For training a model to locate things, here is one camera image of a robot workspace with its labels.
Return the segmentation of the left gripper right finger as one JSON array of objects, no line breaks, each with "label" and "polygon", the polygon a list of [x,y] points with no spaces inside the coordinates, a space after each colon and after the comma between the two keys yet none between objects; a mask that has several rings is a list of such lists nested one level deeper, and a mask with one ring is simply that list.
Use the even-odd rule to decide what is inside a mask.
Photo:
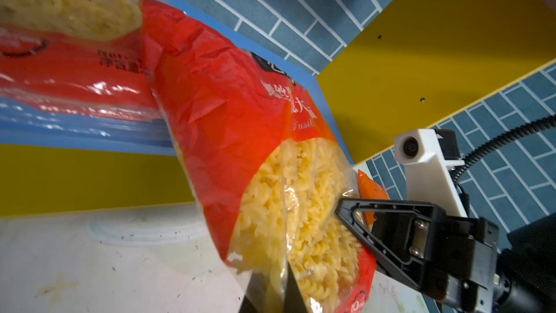
[{"label": "left gripper right finger", "polygon": [[295,275],[290,264],[288,264],[288,282],[285,289],[284,313],[307,313],[308,310],[301,291],[298,287]]}]

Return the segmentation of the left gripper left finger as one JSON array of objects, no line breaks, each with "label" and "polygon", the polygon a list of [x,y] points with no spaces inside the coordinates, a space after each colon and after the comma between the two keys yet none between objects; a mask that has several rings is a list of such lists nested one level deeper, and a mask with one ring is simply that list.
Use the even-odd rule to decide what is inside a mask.
[{"label": "left gripper left finger", "polygon": [[254,306],[248,297],[244,297],[238,313],[254,313]]}]

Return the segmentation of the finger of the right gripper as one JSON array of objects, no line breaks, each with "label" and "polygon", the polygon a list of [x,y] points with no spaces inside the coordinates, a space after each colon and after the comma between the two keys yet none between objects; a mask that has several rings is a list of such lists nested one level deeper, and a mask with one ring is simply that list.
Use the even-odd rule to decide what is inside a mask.
[{"label": "finger of the right gripper", "polygon": [[431,286],[437,239],[446,212],[436,204],[340,199],[335,214],[387,275],[416,291]]}]

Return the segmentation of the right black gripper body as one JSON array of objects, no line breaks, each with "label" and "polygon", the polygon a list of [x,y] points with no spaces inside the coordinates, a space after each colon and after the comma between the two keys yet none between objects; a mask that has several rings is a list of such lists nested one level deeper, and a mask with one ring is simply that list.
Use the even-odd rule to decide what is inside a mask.
[{"label": "right black gripper body", "polygon": [[431,222],[431,231],[418,290],[459,312],[492,311],[498,225],[483,217],[453,217],[441,211]]}]

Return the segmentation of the orange macaroni bag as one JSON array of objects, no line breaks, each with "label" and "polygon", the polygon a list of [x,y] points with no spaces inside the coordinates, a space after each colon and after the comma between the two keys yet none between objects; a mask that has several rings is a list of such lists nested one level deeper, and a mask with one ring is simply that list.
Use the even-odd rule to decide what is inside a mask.
[{"label": "orange macaroni bag", "polygon": [[386,190],[369,178],[366,173],[358,171],[359,194],[362,199],[389,200]]}]

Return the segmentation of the red macaroni bag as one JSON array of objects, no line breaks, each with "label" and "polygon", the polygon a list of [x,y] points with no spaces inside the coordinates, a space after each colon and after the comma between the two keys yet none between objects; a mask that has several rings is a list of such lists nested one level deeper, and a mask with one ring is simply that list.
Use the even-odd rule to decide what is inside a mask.
[{"label": "red macaroni bag", "polygon": [[171,156],[140,0],[1,0],[1,142]]},{"label": "red macaroni bag", "polygon": [[311,95],[184,12],[141,0],[156,103],[221,260],[259,312],[360,312],[376,262],[335,214],[355,171]]}]

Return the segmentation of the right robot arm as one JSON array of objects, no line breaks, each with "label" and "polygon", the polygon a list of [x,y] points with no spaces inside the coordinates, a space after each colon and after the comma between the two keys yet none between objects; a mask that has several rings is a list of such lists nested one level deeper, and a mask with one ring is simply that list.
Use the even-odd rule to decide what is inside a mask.
[{"label": "right robot arm", "polygon": [[459,312],[555,311],[555,216],[508,234],[436,204],[341,199],[337,218],[392,279]]}]

